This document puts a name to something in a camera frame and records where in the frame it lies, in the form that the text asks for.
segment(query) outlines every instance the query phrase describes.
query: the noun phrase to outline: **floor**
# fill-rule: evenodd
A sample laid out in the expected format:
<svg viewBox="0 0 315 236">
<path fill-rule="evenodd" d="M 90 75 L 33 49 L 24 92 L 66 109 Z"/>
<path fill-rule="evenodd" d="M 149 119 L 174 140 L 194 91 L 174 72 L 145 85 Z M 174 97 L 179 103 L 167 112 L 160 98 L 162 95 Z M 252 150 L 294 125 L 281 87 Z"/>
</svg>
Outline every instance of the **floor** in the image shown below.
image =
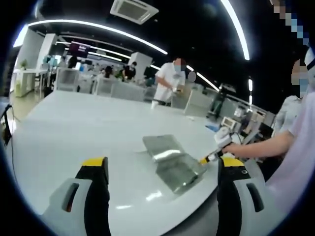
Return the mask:
<svg viewBox="0 0 315 236">
<path fill-rule="evenodd" d="M 19 123 L 43 98 L 43 93 L 41 98 L 39 98 L 39 93 L 34 91 L 28 93 L 24 97 L 15 97 L 14 92 L 10 94 L 10 103 L 13 110 L 9 109 L 7 115 L 11 132 L 14 132 L 14 130 L 19 126 Z"/>
</svg>

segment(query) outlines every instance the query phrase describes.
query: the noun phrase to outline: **hand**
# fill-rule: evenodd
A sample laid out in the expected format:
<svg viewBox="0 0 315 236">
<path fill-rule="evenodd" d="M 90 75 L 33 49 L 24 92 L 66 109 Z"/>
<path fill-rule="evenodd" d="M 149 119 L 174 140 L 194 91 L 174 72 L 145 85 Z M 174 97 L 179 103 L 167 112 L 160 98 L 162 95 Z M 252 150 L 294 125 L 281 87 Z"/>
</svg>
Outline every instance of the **hand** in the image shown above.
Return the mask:
<svg viewBox="0 0 315 236">
<path fill-rule="evenodd" d="M 223 152 L 223 153 L 229 152 L 229 153 L 231 153 L 231 154 L 233 154 L 233 155 L 235 155 L 235 156 L 238 156 L 238 152 L 239 152 L 239 150 L 240 150 L 240 148 L 241 148 L 242 146 L 243 146 L 243 145 L 241 145 L 241 144 L 232 143 L 232 144 L 230 144 L 229 146 L 223 148 L 222 152 Z"/>
</svg>

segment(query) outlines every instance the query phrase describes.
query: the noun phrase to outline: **desk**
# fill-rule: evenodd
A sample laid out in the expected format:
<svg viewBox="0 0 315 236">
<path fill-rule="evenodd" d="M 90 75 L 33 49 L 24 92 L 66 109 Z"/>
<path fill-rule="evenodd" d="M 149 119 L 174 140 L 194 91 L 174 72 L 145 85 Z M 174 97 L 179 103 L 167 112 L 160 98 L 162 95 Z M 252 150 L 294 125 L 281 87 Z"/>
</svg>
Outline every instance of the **desk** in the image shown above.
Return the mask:
<svg viewBox="0 0 315 236">
<path fill-rule="evenodd" d="M 183 111 L 108 97 L 55 91 L 39 103 L 14 133 L 18 184 L 32 209 L 42 214 L 51 194 L 74 177 L 84 160 L 109 159 L 109 226 L 113 236 L 160 236 L 188 218 L 217 186 L 218 167 L 174 195 L 146 158 L 143 136 L 173 134 L 196 159 L 216 149 L 206 119 Z M 11 149 L 7 149 L 8 164 Z"/>
<path fill-rule="evenodd" d="M 26 70 L 20 70 L 20 69 L 15 69 L 13 73 L 16 73 L 16 79 L 21 82 L 21 94 L 19 96 L 24 96 L 28 92 L 32 91 L 35 86 L 35 75 L 39 74 L 40 75 L 40 80 L 39 80 L 39 98 L 41 98 L 41 93 L 42 93 L 42 85 L 43 85 L 43 75 L 48 73 L 47 69 L 26 69 Z"/>
</svg>

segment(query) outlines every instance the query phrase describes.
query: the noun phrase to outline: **white pillar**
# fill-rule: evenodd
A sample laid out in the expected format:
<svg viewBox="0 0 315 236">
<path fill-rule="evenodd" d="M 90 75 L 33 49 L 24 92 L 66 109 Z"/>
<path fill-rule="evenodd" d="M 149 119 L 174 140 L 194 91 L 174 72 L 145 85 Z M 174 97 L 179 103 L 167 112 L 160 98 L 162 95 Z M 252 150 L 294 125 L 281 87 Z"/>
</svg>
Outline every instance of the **white pillar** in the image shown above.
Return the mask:
<svg viewBox="0 0 315 236">
<path fill-rule="evenodd" d="M 37 65 L 38 54 L 44 37 L 28 29 L 23 44 L 16 58 L 15 68 L 20 68 L 22 61 L 27 61 L 27 68 L 35 69 Z"/>
<path fill-rule="evenodd" d="M 49 54 L 51 47 L 56 43 L 56 41 L 57 35 L 55 33 L 46 34 L 38 54 L 36 69 L 40 69 L 45 56 Z"/>
<path fill-rule="evenodd" d="M 148 66 L 152 63 L 152 58 L 142 53 L 133 53 L 129 59 L 128 65 L 133 62 L 137 62 L 135 81 L 142 80 L 144 78 L 144 72 Z"/>
</svg>

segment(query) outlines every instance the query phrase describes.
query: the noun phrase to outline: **black ceiling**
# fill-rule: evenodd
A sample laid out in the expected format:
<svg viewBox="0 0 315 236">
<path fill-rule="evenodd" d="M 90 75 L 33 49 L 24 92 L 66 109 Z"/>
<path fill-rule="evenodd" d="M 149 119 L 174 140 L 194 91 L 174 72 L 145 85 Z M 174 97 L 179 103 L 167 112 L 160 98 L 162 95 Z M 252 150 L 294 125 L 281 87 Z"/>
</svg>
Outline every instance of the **black ceiling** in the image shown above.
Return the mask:
<svg viewBox="0 0 315 236">
<path fill-rule="evenodd" d="M 305 48 L 285 21 L 273 13 L 268 0 L 229 0 L 243 28 L 250 61 L 244 59 L 236 29 L 220 0 L 145 1 L 159 13 L 143 25 L 111 15 L 113 0 L 45 0 L 39 10 L 45 19 L 87 21 L 128 32 L 166 50 L 167 56 L 123 35 L 89 26 L 53 23 L 49 28 L 32 28 L 116 44 L 151 56 L 157 66 L 180 55 L 217 86 L 235 86 L 236 96 L 244 100 L 249 97 L 247 81 L 251 76 L 253 103 L 274 113 L 290 95 L 292 65 Z M 93 45 L 131 54 L 107 45 Z M 197 82 L 206 85 L 201 79 Z"/>
</svg>

